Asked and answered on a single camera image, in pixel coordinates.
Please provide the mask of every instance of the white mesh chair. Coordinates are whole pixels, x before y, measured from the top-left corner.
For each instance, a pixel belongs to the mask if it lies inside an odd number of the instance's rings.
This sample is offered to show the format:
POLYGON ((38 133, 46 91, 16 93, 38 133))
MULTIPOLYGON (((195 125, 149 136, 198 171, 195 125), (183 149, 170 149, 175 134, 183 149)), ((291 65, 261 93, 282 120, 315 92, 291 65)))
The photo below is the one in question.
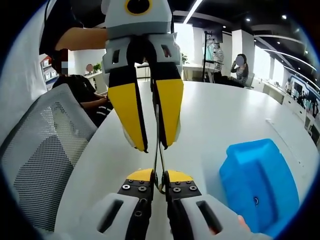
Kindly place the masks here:
POLYGON ((8 187, 36 228, 54 231, 68 179, 96 130, 62 84, 37 99, 1 146, 8 187))

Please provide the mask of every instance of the person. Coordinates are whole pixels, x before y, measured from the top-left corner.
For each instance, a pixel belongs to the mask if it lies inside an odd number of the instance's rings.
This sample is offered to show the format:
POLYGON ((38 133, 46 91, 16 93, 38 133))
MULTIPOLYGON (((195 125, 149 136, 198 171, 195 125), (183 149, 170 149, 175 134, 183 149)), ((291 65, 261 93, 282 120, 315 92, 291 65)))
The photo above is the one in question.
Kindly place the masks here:
POLYGON ((52 60, 51 66, 59 74, 59 78, 53 84, 52 88, 56 88, 61 84, 67 84, 74 98, 83 107, 93 123, 99 127, 113 109, 108 97, 106 95, 97 94, 95 88, 86 77, 81 75, 63 74, 61 67, 62 62, 57 58, 57 55, 56 58, 52 60))
POLYGON ((107 29, 84 28, 73 14, 70 0, 56 0, 46 15, 39 53, 54 58, 62 49, 104 49, 107 40, 107 29))
POLYGON ((213 72, 213 80, 214 81, 219 81, 219 79, 222 77, 221 70, 223 66, 223 62, 225 59, 224 52, 222 51, 220 44, 215 43, 213 46, 213 61, 215 62, 214 64, 214 72, 213 72))
POLYGON ((231 73, 236 73, 236 78, 230 76, 228 79, 235 82, 239 83, 242 86, 245 85, 246 81, 248 80, 248 75, 249 75, 249 67, 247 64, 247 57, 244 54, 238 54, 236 56, 235 61, 232 64, 231 67, 231 73))
POLYGON ((287 94, 291 95, 292 92, 292 81, 291 78, 288 78, 288 81, 286 82, 284 86, 284 90, 287 94))
POLYGON ((319 113, 318 101, 317 101, 317 99, 315 99, 315 102, 314 102, 313 108, 312 108, 312 116, 313 116, 314 118, 316 118, 317 115, 318 115, 318 113, 319 113))
POLYGON ((244 88, 249 76, 249 66, 246 55, 237 55, 231 66, 231 73, 236 73, 236 78, 232 76, 222 76, 220 79, 215 80, 215 83, 244 88))

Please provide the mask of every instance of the striped shirt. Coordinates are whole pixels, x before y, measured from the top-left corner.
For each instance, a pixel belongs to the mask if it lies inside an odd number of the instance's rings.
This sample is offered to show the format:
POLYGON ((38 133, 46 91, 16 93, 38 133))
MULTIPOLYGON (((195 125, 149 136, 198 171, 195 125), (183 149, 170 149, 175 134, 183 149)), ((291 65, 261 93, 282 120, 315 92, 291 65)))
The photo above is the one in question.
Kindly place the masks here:
POLYGON ((218 73, 222 70, 222 63, 224 62, 225 55, 224 52, 221 50, 221 48, 218 49, 217 52, 213 53, 213 61, 217 62, 215 63, 214 72, 218 73))
POLYGON ((235 67, 236 67, 236 62, 234 61, 231 67, 231 72, 236 73, 236 78, 230 76, 228 77, 229 80, 245 85, 246 81, 248 80, 248 76, 243 76, 245 68, 241 69, 241 67, 237 67, 237 68, 235 67))

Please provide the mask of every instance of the black hair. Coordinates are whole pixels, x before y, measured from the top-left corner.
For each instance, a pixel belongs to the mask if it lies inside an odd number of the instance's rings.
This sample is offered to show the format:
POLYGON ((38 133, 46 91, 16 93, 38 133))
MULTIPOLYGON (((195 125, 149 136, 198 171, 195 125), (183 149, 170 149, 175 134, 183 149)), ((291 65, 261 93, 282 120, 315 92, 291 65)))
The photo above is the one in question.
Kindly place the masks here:
POLYGON ((244 69, 244 71, 243 71, 242 76, 245 77, 245 78, 247 78, 248 75, 249 75, 249 66, 248 66, 248 63, 247 63, 247 56, 244 55, 244 54, 242 54, 242 53, 241 53, 241 54, 238 54, 238 56, 243 57, 243 60, 244 60, 244 63, 245 63, 245 69, 244 69))

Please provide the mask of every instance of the potted plant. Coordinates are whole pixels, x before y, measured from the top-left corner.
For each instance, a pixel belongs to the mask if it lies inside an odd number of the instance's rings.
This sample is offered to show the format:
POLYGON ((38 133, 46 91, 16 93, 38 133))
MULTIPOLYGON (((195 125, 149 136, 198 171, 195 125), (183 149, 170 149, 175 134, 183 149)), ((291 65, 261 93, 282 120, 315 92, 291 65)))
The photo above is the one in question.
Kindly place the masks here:
POLYGON ((93 70, 95 73, 101 71, 101 63, 97 63, 96 65, 93 66, 93 70))
POLYGON ((182 55, 182 63, 183 64, 188 64, 188 57, 187 57, 187 55, 185 55, 185 54, 183 54, 183 53, 181 53, 181 55, 182 55))

